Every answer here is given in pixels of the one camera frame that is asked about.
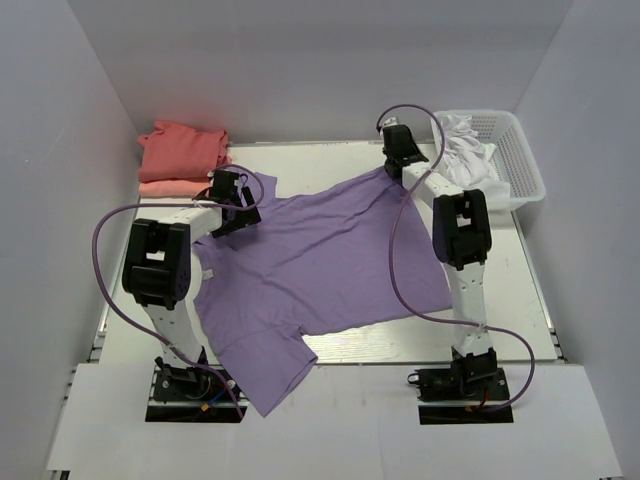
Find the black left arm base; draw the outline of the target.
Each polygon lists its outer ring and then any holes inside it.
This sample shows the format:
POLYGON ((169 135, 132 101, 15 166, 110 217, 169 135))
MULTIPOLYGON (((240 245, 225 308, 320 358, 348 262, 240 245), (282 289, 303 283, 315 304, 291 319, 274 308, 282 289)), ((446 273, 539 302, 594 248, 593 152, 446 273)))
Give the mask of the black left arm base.
POLYGON ((146 407, 147 423, 242 421, 249 401, 226 370, 220 376, 193 368, 156 367, 146 407))

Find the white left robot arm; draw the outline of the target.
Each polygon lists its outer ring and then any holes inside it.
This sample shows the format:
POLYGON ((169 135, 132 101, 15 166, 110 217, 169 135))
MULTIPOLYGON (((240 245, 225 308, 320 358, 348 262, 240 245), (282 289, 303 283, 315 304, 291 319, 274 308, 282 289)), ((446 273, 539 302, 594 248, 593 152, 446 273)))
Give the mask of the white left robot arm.
POLYGON ((209 186, 185 208, 160 220, 138 218, 125 254, 122 285, 150 318, 163 344, 163 363, 189 368, 207 363, 193 330, 186 297, 192 284, 192 247, 258 224, 261 180, 236 166, 209 173, 209 186))

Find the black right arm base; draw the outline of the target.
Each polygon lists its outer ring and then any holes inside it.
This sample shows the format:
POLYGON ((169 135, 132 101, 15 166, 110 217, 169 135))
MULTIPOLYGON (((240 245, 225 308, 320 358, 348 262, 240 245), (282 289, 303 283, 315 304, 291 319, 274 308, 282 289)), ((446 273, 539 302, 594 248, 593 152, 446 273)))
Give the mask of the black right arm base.
POLYGON ((484 425, 511 424, 512 407, 492 411, 507 402, 510 391, 503 368, 495 375, 465 383, 453 365, 446 368, 418 369, 407 376, 417 390, 419 424, 484 425))

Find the purple t-shirt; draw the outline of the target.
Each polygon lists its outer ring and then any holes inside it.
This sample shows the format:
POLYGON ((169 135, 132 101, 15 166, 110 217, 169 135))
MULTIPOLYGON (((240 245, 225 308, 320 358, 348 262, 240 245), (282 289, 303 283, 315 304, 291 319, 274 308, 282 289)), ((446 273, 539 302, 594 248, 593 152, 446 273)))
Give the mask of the purple t-shirt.
POLYGON ((308 335, 437 313, 451 294, 403 189, 376 168, 325 191, 279 198, 260 175, 261 222, 194 250, 194 305, 217 359, 269 414, 316 363, 308 335))

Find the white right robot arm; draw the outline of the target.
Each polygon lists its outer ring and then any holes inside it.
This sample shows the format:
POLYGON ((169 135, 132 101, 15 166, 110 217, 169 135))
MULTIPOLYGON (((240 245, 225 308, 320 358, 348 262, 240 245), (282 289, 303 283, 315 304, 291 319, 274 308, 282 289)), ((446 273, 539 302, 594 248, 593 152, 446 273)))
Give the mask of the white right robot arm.
POLYGON ((474 371, 494 369, 496 352, 487 329, 484 271, 492 246, 484 193, 464 190, 436 171, 408 126, 391 118, 380 128, 385 170, 392 180, 432 210, 432 245, 451 291, 456 326, 455 361, 474 371))

